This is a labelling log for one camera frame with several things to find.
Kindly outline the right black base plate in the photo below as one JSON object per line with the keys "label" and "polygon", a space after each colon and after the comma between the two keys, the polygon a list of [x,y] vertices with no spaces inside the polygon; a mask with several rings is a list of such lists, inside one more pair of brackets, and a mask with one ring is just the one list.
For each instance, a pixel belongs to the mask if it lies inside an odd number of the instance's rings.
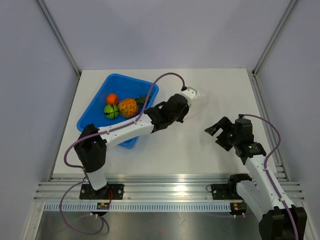
{"label": "right black base plate", "polygon": [[209,184],[206,190],[211,193],[213,200],[243,200],[227,183]]}

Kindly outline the clear zip top bag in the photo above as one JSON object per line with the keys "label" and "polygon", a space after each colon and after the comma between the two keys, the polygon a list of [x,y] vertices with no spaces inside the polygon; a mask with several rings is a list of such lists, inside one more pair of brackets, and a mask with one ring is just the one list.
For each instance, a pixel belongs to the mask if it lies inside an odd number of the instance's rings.
{"label": "clear zip top bag", "polygon": [[210,98],[211,98],[211,92],[208,89],[194,89],[189,88],[193,92],[195,92],[195,97],[191,101],[191,106],[189,108],[189,112],[186,115],[186,119],[191,119],[198,115],[200,112],[204,110],[204,108],[208,105]]}

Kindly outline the left small circuit board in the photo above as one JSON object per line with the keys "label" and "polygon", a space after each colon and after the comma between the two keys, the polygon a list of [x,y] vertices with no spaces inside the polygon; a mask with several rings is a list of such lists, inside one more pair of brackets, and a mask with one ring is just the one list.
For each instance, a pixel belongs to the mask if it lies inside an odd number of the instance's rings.
{"label": "left small circuit board", "polygon": [[109,210],[110,209],[110,203],[108,203],[108,202],[98,202],[96,209],[97,210]]}

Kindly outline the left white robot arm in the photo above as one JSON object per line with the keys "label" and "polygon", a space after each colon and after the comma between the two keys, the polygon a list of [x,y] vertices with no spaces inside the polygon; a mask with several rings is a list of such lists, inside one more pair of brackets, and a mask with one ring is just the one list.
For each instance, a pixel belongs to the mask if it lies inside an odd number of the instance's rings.
{"label": "left white robot arm", "polygon": [[87,125],[74,145],[88,179],[81,187],[81,199],[111,198],[111,187],[103,171],[107,150],[129,139],[164,130],[174,122],[182,123],[196,95],[195,90],[187,88],[168,101],[142,110],[136,118],[102,128]]}

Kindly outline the right small circuit board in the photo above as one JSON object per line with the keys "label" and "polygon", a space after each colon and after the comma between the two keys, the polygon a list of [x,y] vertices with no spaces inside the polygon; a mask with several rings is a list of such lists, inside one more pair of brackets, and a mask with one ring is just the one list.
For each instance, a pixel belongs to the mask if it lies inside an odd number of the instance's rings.
{"label": "right small circuit board", "polygon": [[245,202],[241,203],[230,203],[230,214],[232,216],[242,216],[247,212],[247,204]]}

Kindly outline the orange toy fruit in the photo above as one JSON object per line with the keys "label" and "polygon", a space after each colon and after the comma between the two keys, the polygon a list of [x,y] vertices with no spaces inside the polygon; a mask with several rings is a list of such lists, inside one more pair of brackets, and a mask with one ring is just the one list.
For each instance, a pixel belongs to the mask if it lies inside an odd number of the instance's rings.
{"label": "orange toy fruit", "polygon": [[118,105],[119,104],[119,97],[115,93],[110,93],[106,97],[106,103],[108,105]]}

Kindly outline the green toy ball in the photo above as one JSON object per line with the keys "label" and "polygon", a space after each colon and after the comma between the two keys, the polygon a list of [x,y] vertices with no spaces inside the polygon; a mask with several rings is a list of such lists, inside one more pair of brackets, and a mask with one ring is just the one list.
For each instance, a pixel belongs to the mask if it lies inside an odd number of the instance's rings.
{"label": "green toy ball", "polygon": [[119,116],[119,108],[114,104],[107,104],[103,110],[104,116],[108,119],[116,119]]}

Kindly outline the blue plastic bin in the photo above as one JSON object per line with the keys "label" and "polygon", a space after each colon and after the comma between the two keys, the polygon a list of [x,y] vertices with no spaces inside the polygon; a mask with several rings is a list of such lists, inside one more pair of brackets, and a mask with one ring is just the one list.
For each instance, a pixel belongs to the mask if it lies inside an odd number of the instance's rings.
{"label": "blue plastic bin", "polygon": [[155,83],[112,73],[78,120],[78,141],[102,138],[109,148],[132,148],[137,137],[153,131],[152,121],[144,111],[152,106],[158,92]]}

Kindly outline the small circuit board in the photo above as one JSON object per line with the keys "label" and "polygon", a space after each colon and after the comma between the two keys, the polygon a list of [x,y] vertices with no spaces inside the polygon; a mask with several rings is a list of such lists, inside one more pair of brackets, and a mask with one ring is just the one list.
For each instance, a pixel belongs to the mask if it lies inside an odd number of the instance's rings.
{"label": "small circuit board", "polygon": [[96,209],[97,210],[109,210],[110,209],[110,203],[108,203],[108,202],[98,202]]}
{"label": "small circuit board", "polygon": [[241,203],[230,203],[230,214],[232,216],[242,216],[247,212],[247,204],[245,202]]}

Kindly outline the aluminium rail frame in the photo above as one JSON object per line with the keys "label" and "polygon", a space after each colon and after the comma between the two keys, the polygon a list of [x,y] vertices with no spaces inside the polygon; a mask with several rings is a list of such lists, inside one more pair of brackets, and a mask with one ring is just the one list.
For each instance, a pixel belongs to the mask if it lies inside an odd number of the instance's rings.
{"label": "aluminium rail frame", "polygon": [[[53,179],[38,184],[35,201],[60,200],[79,178]],[[123,201],[128,202],[205,202],[213,199],[211,184],[224,184],[227,178],[211,175],[173,175],[169,177],[126,177],[115,175],[110,184],[123,184]]]}

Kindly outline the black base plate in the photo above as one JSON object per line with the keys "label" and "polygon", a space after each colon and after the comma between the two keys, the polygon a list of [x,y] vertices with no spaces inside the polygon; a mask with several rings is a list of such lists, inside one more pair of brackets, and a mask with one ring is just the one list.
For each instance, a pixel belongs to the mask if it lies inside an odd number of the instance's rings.
{"label": "black base plate", "polygon": [[206,190],[211,193],[213,200],[243,200],[227,183],[209,184]]}
{"label": "black base plate", "polygon": [[79,198],[81,200],[122,200],[124,195],[123,184],[110,184],[99,190],[94,190],[91,184],[82,184]]}

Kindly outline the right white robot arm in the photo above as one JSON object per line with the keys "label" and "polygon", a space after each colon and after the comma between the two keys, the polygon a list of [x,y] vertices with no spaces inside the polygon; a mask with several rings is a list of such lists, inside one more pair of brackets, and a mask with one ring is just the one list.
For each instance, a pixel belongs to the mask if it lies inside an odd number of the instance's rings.
{"label": "right white robot arm", "polygon": [[263,146],[254,140],[253,125],[249,114],[240,114],[231,122],[223,117],[205,132],[214,136],[215,143],[226,151],[235,150],[249,173],[233,174],[225,190],[232,198],[242,199],[258,221],[260,237],[263,240],[302,240],[304,238],[307,213],[297,207],[283,190],[268,160]]}

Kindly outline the toy pineapple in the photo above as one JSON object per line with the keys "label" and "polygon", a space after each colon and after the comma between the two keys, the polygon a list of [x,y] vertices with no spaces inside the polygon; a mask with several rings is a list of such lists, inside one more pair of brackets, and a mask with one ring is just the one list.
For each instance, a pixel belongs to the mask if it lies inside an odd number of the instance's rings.
{"label": "toy pineapple", "polygon": [[146,95],[125,98],[119,102],[118,110],[124,118],[132,118],[138,114],[140,107],[145,104],[146,99]]}

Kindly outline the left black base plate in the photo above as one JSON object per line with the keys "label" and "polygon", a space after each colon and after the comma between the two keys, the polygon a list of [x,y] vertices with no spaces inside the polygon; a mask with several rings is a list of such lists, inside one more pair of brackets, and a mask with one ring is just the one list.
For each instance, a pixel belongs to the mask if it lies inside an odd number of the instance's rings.
{"label": "left black base plate", "polygon": [[94,190],[91,184],[82,184],[79,198],[81,200],[122,200],[124,195],[123,184],[110,184],[99,190]]}

